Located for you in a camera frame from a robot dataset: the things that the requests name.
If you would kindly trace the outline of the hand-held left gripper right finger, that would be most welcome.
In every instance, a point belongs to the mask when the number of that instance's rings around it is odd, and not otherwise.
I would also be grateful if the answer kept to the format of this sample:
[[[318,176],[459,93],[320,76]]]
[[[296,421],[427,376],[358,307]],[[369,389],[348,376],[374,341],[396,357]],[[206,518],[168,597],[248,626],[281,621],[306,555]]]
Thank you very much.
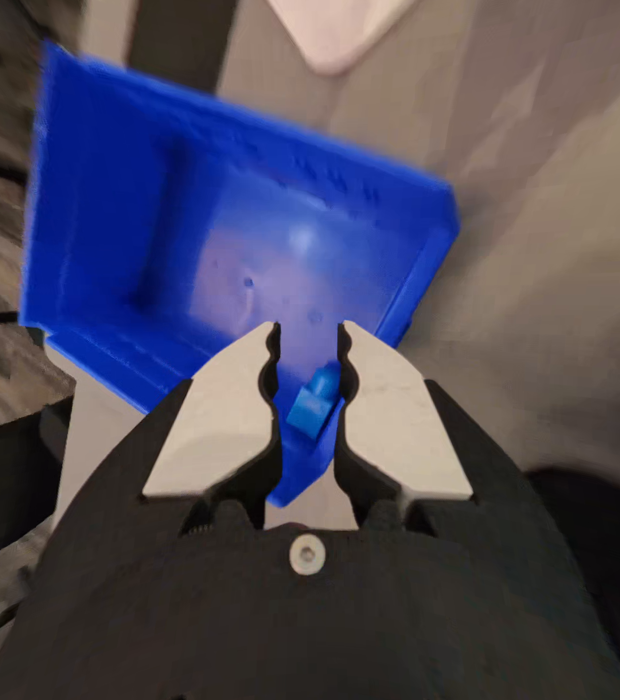
[[[473,487],[420,371],[350,320],[338,327],[337,359],[335,478],[354,513],[379,501],[400,514],[416,501],[469,501]]]

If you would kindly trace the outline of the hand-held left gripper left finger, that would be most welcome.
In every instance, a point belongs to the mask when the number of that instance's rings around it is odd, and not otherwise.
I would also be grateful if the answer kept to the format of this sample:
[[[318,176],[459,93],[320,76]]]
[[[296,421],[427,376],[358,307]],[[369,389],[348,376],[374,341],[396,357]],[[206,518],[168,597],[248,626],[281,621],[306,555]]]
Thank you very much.
[[[282,476],[278,391],[281,327],[263,322],[192,377],[143,487],[148,499],[235,500],[265,514]]]

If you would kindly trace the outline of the blue toy building block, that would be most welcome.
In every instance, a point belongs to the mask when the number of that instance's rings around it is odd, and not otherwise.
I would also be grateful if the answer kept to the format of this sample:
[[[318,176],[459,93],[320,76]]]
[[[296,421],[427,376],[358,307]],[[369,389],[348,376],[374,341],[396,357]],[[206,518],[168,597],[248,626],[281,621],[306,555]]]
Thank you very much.
[[[317,442],[340,397],[340,364],[319,367],[304,384],[288,412],[287,424],[306,438]]]

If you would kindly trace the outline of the blue plastic bin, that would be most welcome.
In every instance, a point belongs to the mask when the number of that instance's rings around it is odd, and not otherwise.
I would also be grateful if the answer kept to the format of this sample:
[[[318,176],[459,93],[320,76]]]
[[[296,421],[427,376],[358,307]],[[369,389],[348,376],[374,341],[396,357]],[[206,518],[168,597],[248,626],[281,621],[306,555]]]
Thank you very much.
[[[355,321],[394,348],[460,232],[452,186],[288,121],[44,46],[21,323],[146,414],[281,326],[284,507],[332,460],[339,408],[287,424]]]

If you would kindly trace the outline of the grey desk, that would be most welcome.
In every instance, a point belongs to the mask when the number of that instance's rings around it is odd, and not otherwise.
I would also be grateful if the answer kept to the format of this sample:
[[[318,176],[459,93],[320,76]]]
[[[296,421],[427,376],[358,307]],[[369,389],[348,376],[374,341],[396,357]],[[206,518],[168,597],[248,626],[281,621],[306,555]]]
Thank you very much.
[[[201,93],[453,188],[460,232],[397,351],[519,468],[620,485],[620,1],[415,1],[331,76],[267,1],[234,4]],[[57,520],[146,415],[79,368]]]

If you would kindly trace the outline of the white document stand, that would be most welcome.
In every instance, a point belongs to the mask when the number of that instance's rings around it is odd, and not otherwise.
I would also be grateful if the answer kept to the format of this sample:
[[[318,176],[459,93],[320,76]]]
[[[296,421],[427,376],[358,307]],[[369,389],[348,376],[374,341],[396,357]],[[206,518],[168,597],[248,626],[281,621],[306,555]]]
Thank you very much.
[[[339,75],[359,61],[414,1],[268,1],[307,66]]]

